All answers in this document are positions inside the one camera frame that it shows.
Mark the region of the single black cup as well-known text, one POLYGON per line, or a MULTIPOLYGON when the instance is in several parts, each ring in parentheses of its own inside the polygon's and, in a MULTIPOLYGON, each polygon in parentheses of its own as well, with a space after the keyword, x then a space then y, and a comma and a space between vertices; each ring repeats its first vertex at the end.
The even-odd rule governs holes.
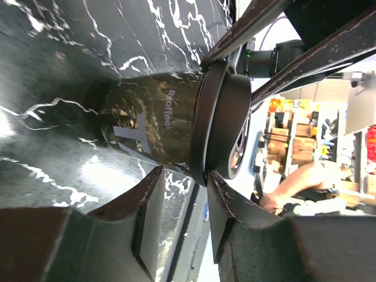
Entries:
POLYGON ((193 119, 201 72, 124 79, 105 96, 100 129, 113 149, 190 174, 193 119))

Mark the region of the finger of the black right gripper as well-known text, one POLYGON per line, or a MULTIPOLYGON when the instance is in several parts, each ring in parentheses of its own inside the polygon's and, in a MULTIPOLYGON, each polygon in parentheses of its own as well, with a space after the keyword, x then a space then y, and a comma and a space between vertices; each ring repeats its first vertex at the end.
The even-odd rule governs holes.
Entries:
POLYGON ((201 68, 208 68, 212 62, 228 56, 241 47, 255 34, 271 24, 292 3, 293 1, 290 0, 251 1, 239 20, 202 59, 201 68))
POLYGON ((375 53, 375 6, 316 44, 251 94, 251 107, 267 98, 301 88, 375 53))

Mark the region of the person forearm and hand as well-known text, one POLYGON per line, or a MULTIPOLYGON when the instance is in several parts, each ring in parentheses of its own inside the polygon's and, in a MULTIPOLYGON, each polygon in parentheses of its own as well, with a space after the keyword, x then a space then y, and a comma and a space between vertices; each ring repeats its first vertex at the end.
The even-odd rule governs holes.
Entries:
POLYGON ((298 192, 309 188, 329 189, 333 186, 333 183, 332 173, 322 163, 311 162, 286 177, 274 191, 265 194, 260 199, 259 205, 268 212, 275 213, 281 210, 287 200, 298 192))

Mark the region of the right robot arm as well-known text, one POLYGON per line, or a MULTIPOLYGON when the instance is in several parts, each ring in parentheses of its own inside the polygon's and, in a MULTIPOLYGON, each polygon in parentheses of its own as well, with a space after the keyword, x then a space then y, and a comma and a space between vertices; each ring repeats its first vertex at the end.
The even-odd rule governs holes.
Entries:
POLYGON ((375 1, 251 1, 243 16, 201 62, 207 69, 246 43, 284 13, 299 40, 272 51, 243 51, 240 72, 268 82, 252 94, 252 105, 319 82, 375 54, 375 1))

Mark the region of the single black lid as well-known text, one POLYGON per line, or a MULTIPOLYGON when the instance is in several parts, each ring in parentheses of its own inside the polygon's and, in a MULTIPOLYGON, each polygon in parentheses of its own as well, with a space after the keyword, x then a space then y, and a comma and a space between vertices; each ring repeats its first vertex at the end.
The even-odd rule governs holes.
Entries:
POLYGON ((247 146, 251 83, 231 62, 216 61, 198 91, 190 145, 190 171, 206 186, 210 170, 234 179, 247 146))

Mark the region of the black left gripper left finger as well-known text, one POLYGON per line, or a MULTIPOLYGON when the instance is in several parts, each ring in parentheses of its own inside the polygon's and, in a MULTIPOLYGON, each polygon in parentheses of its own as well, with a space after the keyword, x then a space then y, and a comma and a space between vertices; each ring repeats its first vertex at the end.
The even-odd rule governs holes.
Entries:
POLYGON ((2 281, 154 281, 164 168, 83 214, 74 208, 1 210, 2 281))

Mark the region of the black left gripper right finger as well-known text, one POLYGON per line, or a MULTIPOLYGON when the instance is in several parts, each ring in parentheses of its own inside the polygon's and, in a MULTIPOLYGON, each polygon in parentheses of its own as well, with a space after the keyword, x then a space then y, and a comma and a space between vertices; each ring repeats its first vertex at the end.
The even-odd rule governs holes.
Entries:
POLYGON ((207 177, 213 259, 221 281, 374 281, 374 216, 281 218, 207 177))

